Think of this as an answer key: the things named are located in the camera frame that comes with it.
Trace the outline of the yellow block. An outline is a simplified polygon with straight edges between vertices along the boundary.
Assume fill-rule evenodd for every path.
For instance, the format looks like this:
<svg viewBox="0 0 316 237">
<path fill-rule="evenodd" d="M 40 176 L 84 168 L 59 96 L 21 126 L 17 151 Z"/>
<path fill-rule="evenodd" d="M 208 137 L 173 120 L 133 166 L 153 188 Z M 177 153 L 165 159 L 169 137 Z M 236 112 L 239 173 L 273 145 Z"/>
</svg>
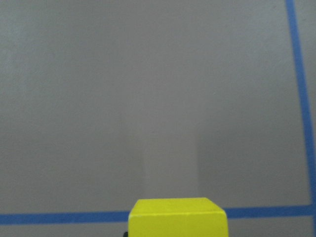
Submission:
<svg viewBox="0 0 316 237">
<path fill-rule="evenodd" d="M 225 211 L 205 197 L 140 199 L 127 237 L 228 237 Z"/>
</svg>

